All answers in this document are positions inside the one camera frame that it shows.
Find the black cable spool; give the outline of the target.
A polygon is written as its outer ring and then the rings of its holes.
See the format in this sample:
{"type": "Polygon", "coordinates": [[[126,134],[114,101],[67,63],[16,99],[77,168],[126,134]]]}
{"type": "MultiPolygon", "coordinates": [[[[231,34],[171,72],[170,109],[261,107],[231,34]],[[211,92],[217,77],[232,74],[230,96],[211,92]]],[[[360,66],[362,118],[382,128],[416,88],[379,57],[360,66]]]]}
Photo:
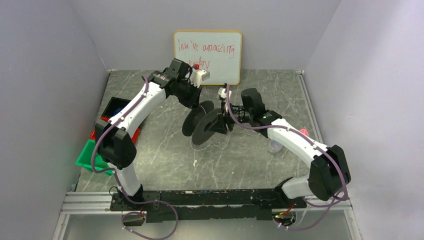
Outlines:
{"type": "Polygon", "coordinates": [[[222,110],[215,108],[211,100],[202,101],[198,108],[192,109],[181,130],[184,136],[191,137],[194,145],[202,145],[215,133],[226,135],[229,131],[222,110]]]}

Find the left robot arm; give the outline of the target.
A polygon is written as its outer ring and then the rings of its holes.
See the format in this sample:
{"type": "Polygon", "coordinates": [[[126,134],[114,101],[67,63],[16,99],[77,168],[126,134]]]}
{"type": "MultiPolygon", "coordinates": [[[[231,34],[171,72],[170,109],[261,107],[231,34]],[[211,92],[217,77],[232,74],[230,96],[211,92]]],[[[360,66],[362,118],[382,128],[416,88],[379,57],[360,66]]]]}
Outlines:
{"type": "Polygon", "coordinates": [[[189,109],[199,106],[202,82],[210,72],[197,65],[174,58],[164,70],[143,77],[138,94],[109,120],[95,124],[95,147],[92,155],[100,155],[118,184],[118,191],[130,203],[144,201],[143,185],[137,178],[133,161],[137,149],[132,141],[135,131],[146,117],[168,97],[174,96],[189,109]]]}

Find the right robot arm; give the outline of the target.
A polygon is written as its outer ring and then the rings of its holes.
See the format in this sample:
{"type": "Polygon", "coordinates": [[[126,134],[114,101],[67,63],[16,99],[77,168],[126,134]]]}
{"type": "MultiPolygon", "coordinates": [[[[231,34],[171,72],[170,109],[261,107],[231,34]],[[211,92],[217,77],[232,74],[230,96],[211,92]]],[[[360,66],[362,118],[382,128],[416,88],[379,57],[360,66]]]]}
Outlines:
{"type": "Polygon", "coordinates": [[[279,189],[288,199],[314,196],[321,201],[334,198],[336,202],[349,197],[347,184],[351,175],[343,149],[314,140],[294,128],[278,113],[267,110],[261,94],[255,88],[242,91],[242,105],[231,104],[230,87],[218,90],[221,111],[227,127],[238,125],[254,130],[276,141],[299,157],[309,168],[308,174],[282,183],[279,189]]]}

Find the yellow-framed whiteboard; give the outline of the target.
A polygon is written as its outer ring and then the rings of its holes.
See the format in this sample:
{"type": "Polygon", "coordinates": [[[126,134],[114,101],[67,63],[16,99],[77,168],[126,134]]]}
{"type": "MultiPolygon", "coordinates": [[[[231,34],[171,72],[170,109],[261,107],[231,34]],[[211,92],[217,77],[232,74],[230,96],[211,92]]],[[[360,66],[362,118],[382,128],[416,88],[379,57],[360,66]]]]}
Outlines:
{"type": "Polygon", "coordinates": [[[240,31],[180,30],[173,34],[174,57],[210,73],[203,85],[238,85],[241,81],[240,31]]]}

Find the clear round container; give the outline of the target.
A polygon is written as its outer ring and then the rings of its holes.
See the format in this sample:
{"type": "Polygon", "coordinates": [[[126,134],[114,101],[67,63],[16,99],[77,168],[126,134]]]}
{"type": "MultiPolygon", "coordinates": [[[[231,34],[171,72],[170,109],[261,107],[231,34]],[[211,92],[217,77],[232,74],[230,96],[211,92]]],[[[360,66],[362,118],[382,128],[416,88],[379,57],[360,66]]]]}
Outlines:
{"type": "Polygon", "coordinates": [[[276,140],[271,140],[268,144],[268,152],[272,155],[278,154],[283,148],[283,145],[276,140]]]}

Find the black bin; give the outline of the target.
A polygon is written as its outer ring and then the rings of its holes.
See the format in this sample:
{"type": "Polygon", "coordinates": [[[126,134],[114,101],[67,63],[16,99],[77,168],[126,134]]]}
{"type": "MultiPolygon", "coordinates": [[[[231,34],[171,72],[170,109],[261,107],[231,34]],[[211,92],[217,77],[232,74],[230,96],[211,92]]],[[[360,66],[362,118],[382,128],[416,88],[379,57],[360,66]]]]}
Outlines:
{"type": "Polygon", "coordinates": [[[111,97],[108,104],[106,105],[101,117],[113,117],[121,110],[123,110],[131,100],[119,97],[111,97]]]}

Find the pink-capped bottle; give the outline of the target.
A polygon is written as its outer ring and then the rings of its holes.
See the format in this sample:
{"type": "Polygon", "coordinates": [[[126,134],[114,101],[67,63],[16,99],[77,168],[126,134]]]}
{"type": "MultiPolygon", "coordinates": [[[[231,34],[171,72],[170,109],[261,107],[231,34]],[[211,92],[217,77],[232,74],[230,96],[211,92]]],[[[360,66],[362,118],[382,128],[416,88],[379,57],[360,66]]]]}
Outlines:
{"type": "Polygon", "coordinates": [[[309,136],[309,132],[305,129],[305,128],[302,128],[302,129],[300,129],[299,130],[302,134],[304,134],[305,136],[309,136]]]}

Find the red bin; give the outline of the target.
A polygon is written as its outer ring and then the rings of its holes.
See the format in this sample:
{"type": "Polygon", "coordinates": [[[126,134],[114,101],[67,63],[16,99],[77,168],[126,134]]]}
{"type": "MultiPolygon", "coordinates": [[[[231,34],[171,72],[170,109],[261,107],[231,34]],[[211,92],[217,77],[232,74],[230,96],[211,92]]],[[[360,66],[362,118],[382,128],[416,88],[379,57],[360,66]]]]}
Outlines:
{"type": "MultiPolygon", "coordinates": [[[[102,116],[101,118],[100,118],[101,120],[104,120],[104,121],[108,121],[110,118],[109,117],[105,117],[105,116],[102,116]]],[[[136,141],[137,141],[137,139],[138,139],[138,137],[139,137],[139,135],[140,135],[140,128],[138,127],[136,130],[135,130],[135,132],[134,132],[134,134],[133,134],[133,136],[132,136],[132,138],[131,138],[131,140],[132,140],[132,142],[135,144],[136,143],[136,141]]],[[[90,134],[90,136],[89,136],[89,138],[88,138],[89,140],[95,140],[96,139],[96,133],[95,133],[95,130],[93,130],[92,132],[91,132],[91,134],[90,134]]]]}

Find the green bin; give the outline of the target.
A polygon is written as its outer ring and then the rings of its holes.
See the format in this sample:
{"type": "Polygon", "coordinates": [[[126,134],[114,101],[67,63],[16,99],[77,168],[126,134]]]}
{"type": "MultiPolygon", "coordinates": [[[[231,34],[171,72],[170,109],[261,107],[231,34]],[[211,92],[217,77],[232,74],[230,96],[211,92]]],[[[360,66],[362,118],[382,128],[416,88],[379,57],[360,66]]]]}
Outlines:
{"type": "MultiPolygon", "coordinates": [[[[80,152],[78,158],[75,161],[75,165],[82,167],[83,169],[88,170],[89,172],[92,172],[92,153],[94,151],[96,142],[95,140],[88,139],[85,143],[84,148],[80,152]]],[[[94,169],[98,172],[108,169],[109,166],[106,162],[103,161],[102,157],[99,154],[95,155],[94,159],[94,169]]]]}

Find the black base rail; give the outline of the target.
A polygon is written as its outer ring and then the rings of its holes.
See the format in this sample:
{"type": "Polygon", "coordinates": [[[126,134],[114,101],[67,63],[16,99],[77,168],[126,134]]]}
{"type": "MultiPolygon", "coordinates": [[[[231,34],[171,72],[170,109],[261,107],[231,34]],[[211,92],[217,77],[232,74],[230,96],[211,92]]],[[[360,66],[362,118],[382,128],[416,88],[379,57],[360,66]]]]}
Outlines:
{"type": "Polygon", "coordinates": [[[248,219],[270,220],[279,211],[304,209],[301,197],[287,198],[276,188],[220,190],[164,190],[143,192],[145,204],[135,205],[121,193],[114,193],[112,212],[142,211],[147,223],[189,220],[248,219]]]}

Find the aluminium frame rail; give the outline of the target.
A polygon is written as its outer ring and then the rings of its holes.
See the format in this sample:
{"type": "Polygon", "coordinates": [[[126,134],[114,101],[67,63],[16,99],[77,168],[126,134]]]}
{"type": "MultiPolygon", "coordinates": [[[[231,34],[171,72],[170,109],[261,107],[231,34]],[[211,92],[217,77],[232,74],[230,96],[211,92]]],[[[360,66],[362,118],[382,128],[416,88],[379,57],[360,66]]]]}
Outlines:
{"type": "MultiPolygon", "coordinates": [[[[245,88],[258,88],[265,105],[283,115],[298,129],[317,132],[309,98],[298,75],[246,77],[232,87],[232,100],[240,102],[245,88]]],[[[216,134],[195,146],[182,134],[189,110],[171,96],[157,106],[143,123],[136,142],[134,168],[148,191],[264,189],[288,177],[303,176],[306,164],[291,151],[271,155],[269,141],[259,133],[237,127],[228,135],[216,134]]],[[[113,176],[82,170],[75,192],[63,201],[54,239],[64,240],[358,240],[359,229],[350,202],[329,212],[313,208],[296,210],[295,230],[285,230],[270,220],[207,219],[145,223],[124,230],[121,212],[111,211],[113,176]]]]}

